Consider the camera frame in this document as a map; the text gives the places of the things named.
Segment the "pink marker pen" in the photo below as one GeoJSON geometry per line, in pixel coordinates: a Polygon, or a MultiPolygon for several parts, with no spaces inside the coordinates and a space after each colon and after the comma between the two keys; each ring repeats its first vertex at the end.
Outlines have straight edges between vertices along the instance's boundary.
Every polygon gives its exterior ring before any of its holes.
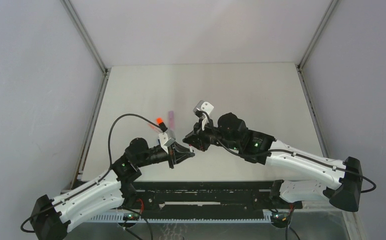
{"type": "Polygon", "coordinates": [[[175,130],[175,118],[174,118],[174,116],[169,117],[169,128],[173,131],[175,130]]]}

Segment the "orange marker pen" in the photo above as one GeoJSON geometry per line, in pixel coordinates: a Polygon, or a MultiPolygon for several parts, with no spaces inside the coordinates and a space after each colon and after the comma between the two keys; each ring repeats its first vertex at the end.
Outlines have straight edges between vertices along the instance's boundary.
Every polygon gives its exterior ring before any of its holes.
{"type": "Polygon", "coordinates": [[[167,126],[165,125],[164,122],[161,122],[161,123],[159,123],[158,125],[159,125],[160,129],[161,129],[163,132],[165,132],[165,131],[168,130],[168,128],[167,128],[167,126]]]}

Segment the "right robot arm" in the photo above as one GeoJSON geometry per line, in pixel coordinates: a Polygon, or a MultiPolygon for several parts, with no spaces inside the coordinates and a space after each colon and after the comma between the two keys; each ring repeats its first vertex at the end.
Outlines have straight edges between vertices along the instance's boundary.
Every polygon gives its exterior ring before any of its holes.
{"type": "Polygon", "coordinates": [[[276,166],[298,171],[309,180],[280,180],[270,193],[270,203],[283,208],[287,203],[301,201],[328,201],[347,212],[357,212],[363,193],[361,162],[354,157],[345,160],[320,157],[247,128],[245,122],[233,113],[219,117],[217,126],[204,112],[183,142],[207,151],[211,145],[223,147],[229,153],[247,162],[276,166]]]}

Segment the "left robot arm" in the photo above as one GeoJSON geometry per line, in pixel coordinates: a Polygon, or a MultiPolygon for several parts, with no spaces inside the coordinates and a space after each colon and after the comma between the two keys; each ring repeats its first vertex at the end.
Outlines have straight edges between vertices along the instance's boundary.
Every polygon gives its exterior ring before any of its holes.
{"type": "Polygon", "coordinates": [[[149,147],[143,138],[135,138],[110,169],[95,179],[53,198],[39,197],[29,223],[40,239],[62,240],[81,223],[110,209],[132,208],[137,191],[132,185],[141,176],[140,167],[169,162],[170,167],[194,157],[194,152],[177,142],[168,151],[149,147]]]}

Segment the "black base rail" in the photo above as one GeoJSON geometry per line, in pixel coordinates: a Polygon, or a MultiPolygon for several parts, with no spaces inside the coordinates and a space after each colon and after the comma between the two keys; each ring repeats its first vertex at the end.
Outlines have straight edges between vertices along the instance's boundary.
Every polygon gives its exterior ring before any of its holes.
{"type": "Polygon", "coordinates": [[[291,203],[275,192],[279,181],[138,181],[136,193],[123,203],[147,218],[257,217],[258,212],[281,213],[291,203]]]}

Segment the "left aluminium frame post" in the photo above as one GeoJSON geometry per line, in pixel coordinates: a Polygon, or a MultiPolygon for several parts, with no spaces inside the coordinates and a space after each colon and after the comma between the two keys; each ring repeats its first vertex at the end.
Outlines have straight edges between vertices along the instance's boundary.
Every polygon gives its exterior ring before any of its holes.
{"type": "Polygon", "coordinates": [[[81,154],[80,154],[80,160],[78,162],[77,167],[77,174],[81,175],[84,173],[84,168],[87,162],[87,157],[95,129],[95,125],[97,123],[97,118],[99,115],[100,107],[103,100],[103,95],[105,92],[105,88],[108,81],[108,68],[105,66],[104,61],[102,60],[99,51],[97,50],[97,47],[95,46],[87,28],[85,27],[84,23],[81,20],[81,17],[79,16],[74,4],[70,0],[61,0],[60,1],[63,8],[67,12],[70,20],[72,21],[75,29],[77,30],[78,34],[80,35],[84,45],[86,46],[87,50],[89,51],[90,55],[92,56],[94,62],[98,66],[100,72],[101,72],[101,78],[99,81],[99,89],[97,90],[97,94],[95,97],[93,110],[91,117],[89,118],[89,123],[87,127],[87,131],[85,134],[83,146],[81,148],[81,154]]]}

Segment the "aluminium frame post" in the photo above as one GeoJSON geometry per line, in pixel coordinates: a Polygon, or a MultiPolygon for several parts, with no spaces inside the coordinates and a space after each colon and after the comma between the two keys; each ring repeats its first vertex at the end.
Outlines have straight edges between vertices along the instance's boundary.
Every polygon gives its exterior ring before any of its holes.
{"type": "Polygon", "coordinates": [[[306,103],[310,112],[310,116],[316,131],[319,146],[324,157],[330,156],[330,150],[326,139],[326,124],[323,123],[323,111],[320,100],[320,94],[317,89],[318,70],[320,66],[317,63],[318,48],[320,41],[330,24],[331,19],[335,15],[338,6],[341,4],[340,0],[331,0],[320,19],[316,30],[314,31],[311,40],[309,41],[299,63],[296,65],[296,70],[302,90],[306,99],[306,103]]]}
{"type": "Polygon", "coordinates": [[[99,51],[97,50],[97,47],[95,46],[87,28],[85,27],[84,23],[81,20],[81,17],[79,16],[74,4],[70,0],[61,0],[60,1],[63,8],[67,12],[70,20],[72,21],[75,29],[77,30],[78,34],[80,35],[84,45],[86,46],[87,50],[89,51],[90,55],[92,56],[94,62],[98,66],[100,72],[101,72],[101,78],[99,81],[99,89],[97,90],[97,94],[95,97],[93,110],[91,117],[89,118],[89,123],[87,127],[87,131],[85,134],[83,146],[81,148],[81,154],[80,154],[80,160],[78,162],[77,167],[77,174],[81,175],[84,173],[84,168],[87,162],[87,157],[95,129],[95,125],[97,123],[97,118],[99,115],[100,107],[103,100],[103,95],[105,92],[105,88],[108,81],[108,68],[105,66],[104,61],[102,60],[99,51]]]}

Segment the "right aluminium frame post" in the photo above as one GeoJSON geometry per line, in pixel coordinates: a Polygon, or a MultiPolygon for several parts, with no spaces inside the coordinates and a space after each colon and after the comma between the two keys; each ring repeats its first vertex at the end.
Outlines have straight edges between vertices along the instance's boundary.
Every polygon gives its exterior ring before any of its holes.
{"type": "Polygon", "coordinates": [[[340,0],[331,0],[320,19],[316,30],[314,31],[311,40],[309,41],[299,63],[296,65],[296,70],[302,90],[306,99],[306,103],[310,112],[310,116],[316,131],[319,146],[324,157],[330,156],[330,150],[326,139],[326,124],[323,123],[323,111],[320,100],[320,94],[317,89],[318,70],[320,66],[317,63],[318,48],[320,41],[330,24],[331,19],[335,15],[338,6],[341,4],[340,0]]]}

